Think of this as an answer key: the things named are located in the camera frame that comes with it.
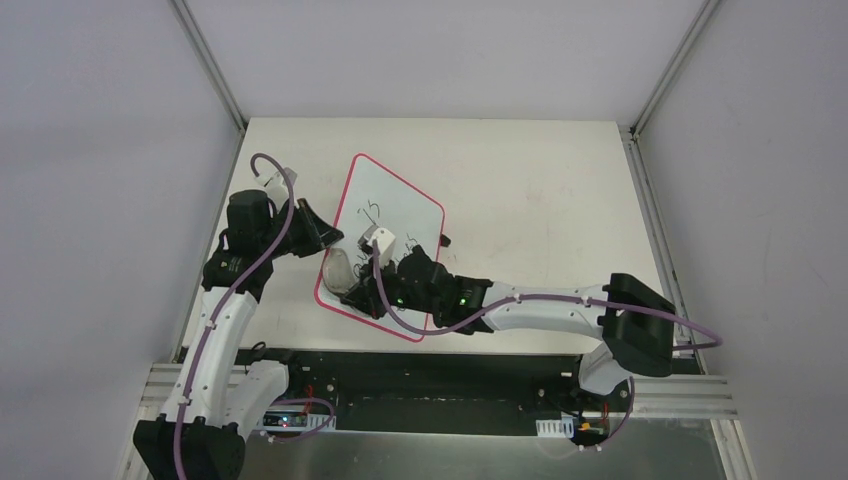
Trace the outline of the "grey eraser cloth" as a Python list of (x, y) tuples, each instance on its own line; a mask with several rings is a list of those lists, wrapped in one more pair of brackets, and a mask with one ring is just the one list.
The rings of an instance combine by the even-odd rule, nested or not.
[(345, 296), (359, 282), (347, 253), (339, 248), (328, 250), (322, 263), (321, 273), (324, 288), (338, 297)]

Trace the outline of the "pink-framed whiteboard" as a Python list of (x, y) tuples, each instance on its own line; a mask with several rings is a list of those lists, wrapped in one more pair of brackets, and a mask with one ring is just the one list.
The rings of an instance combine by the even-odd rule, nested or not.
[[(432, 260), (438, 260), (444, 221), (445, 211), (438, 201), (374, 158), (359, 153), (351, 162), (333, 222), (344, 238), (333, 248), (346, 253), (351, 270), (358, 269), (370, 258), (359, 249), (358, 240), (375, 224), (395, 235), (392, 260), (396, 264), (416, 245)], [(332, 253), (325, 252), (314, 287), (318, 305), (409, 342), (419, 343), (424, 339), (423, 335), (403, 329), (388, 314), (375, 320), (370, 314), (343, 305), (324, 281), (324, 265)], [(430, 314), (403, 310), (397, 313), (416, 328), (435, 329)]]

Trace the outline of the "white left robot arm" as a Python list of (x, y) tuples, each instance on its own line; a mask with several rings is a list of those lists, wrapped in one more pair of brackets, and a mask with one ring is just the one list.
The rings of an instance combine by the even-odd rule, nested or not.
[(179, 376), (160, 413), (140, 420), (133, 444), (155, 479), (236, 479), (246, 443), (276, 399), (297, 402), (305, 378), (260, 360), (228, 388), (246, 327), (275, 259), (309, 257), (343, 239), (304, 198), (274, 200), (249, 189), (230, 196), (227, 225), (202, 269), (201, 310)]

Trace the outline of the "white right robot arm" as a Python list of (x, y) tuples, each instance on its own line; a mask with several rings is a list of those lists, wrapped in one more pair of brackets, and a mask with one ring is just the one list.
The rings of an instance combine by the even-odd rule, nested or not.
[(672, 372), (673, 306), (635, 277), (615, 273), (601, 285), (544, 290), (450, 273), (420, 247), (400, 261), (368, 258), (350, 264), (331, 249), (323, 286), (372, 319), (389, 316), (422, 336), (474, 335), (508, 330), (574, 334), (597, 341), (580, 356), (567, 384), (569, 400), (595, 408), (632, 375)]

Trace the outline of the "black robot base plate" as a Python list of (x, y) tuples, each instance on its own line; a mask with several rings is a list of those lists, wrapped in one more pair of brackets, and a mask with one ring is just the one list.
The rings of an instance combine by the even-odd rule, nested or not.
[(622, 413), (626, 382), (605, 396), (578, 390), (572, 355), (366, 353), (241, 349), (235, 364), (288, 366), (287, 398), (312, 394), (333, 405), (341, 432), (534, 436), (561, 415)]

